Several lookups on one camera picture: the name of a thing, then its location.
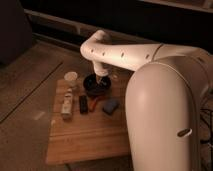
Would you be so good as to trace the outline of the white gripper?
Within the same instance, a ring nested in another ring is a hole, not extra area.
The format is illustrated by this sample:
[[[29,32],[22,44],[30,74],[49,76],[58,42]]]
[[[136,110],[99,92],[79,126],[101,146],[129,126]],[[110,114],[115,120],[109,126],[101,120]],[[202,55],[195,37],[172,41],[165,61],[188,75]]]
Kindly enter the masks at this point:
[[[96,74],[96,81],[98,84],[101,82],[101,77],[105,77],[108,75],[108,70],[103,67],[103,65],[99,62],[94,62],[94,72]]]

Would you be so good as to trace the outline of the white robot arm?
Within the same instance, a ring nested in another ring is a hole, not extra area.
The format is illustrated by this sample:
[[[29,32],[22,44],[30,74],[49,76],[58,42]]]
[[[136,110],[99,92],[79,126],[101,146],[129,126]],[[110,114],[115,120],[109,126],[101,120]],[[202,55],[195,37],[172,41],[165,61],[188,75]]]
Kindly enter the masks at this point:
[[[213,91],[213,54],[164,43],[112,45],[102,30],[80,52],[100,77],[104,63],[133,72],[125,113],[134,171],[201,171],[200,109]]]

